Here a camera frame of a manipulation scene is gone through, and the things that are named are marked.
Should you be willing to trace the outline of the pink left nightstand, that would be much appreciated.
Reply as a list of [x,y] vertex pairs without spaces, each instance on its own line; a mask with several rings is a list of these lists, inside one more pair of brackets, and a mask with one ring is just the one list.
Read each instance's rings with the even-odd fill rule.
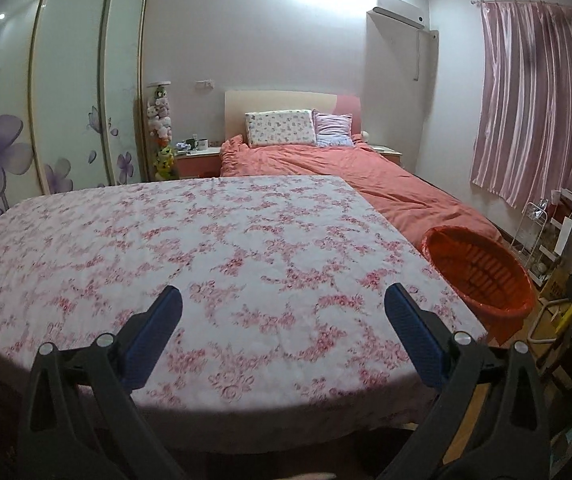
[[174,159],[174,169],[181,179],[217,178],[221,172],[220,148],[179,154]]

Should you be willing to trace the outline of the beige pink headboard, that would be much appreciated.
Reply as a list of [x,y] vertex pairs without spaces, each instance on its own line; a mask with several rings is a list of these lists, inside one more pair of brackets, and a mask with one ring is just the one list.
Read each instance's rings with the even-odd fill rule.
[[283,110],[317,110],[326,115],[350,115],[351,134],[362,132],[362,106],[358,96],[279,90],[227,90],[224,93],[224,144],[247,144],[246,114],[282,112]]

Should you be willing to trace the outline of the pink curtain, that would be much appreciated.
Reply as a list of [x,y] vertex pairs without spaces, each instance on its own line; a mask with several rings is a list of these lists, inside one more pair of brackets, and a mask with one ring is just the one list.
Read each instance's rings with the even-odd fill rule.
[[572,6],[478,6],[484,85],[470,181],[513,208],[572,191]]

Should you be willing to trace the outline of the floral white pillow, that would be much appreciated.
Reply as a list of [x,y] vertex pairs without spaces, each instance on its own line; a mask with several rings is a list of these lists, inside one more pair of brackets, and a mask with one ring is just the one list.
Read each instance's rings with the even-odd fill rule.
[[253,148],[272,145],[315,145],[311,110],[269,110],[245,114],[248,143]]

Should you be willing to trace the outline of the wall socket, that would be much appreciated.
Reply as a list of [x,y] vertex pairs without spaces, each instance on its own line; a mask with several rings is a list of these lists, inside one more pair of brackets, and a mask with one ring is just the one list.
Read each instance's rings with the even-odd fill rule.
[[214,82],[210,79],[198,80],[195,82],[195,87],[198,90],[212,90],[214,88]]

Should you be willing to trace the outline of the white mug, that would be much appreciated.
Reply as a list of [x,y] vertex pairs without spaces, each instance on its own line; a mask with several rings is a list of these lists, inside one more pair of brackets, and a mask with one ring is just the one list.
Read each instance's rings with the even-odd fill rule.
[[197,150],[206,150],[209,147],[209,141],[207,139],[199,139],[197,141]]

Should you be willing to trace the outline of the orange plastic basket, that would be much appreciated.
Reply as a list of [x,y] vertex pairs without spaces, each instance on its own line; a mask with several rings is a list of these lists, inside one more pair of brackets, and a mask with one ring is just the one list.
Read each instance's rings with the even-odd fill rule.
[[420,250],[502,346],[536,304],[531,278],[502,244],[461,226],[426,232]]

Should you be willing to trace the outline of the plush toy tower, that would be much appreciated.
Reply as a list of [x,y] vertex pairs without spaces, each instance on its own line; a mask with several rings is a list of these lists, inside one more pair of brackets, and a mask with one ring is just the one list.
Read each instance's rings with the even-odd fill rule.
[[171,106],[167,97],[167,88],[170,81],[157,81],[148,84],[152,90],[146,104],[146,116],[149,136],[155,146],[153,168],[157,180],[171,180],[173,178],[174,151]]

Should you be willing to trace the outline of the right nightstand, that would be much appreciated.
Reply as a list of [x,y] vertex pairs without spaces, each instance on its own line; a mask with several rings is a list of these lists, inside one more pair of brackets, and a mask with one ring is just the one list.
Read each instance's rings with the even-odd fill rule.
[[372,145],[371,149],[385,157],[386,159],[389,160],[389,162],[393,162],[393,164],[396,164],[397,166],[402,166],[402,153],[398,152],[396,150],[393,150],[392,148],[388,148],[388,146],[382,146],[382,145]]

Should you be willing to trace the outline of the striped pink pillow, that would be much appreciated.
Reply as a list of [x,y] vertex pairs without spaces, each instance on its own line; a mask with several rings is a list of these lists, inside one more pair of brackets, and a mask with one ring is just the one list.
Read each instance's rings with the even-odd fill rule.
[[352,115],[326,114],[315,110],[313,114],[316,145],[319,148],[336,148],[336,146],[353,146]]

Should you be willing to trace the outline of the salmon pink duvet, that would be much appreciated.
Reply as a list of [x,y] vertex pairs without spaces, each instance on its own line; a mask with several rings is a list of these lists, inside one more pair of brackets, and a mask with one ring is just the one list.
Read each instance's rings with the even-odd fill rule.
[[449,193],[421,180],[362,141],[354,146],[269,145],[253,148],[242,136],[220,150],[223,177],[333,176],[361,194],[414,246],[437,226],[460,226],[497,242],[495,225]]

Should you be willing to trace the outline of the sliding wardrobe with flowers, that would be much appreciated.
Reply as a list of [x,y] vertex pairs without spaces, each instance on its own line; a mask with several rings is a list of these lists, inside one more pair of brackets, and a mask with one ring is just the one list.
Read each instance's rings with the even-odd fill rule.
[[147,0],[0,0],[0,215],[141,180]]

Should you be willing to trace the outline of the floral pink tablecloth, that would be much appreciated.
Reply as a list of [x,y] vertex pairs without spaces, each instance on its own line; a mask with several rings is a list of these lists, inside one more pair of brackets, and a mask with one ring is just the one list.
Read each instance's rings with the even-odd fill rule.
[[83,347],[176,287],[183,316],[135,402],[171,448],[263,453],[419,422],[434,394],[383,310],[401,284],[450,330],[484,326],[337,177],[88,188],[0,216],[0,380]]

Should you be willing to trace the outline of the white air conditioner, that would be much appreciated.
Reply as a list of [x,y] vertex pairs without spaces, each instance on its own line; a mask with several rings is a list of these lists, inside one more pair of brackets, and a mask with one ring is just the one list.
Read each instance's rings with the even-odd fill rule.
[[426,28],[423,11],[403,0],[376,0],[373,11],[418,30]]

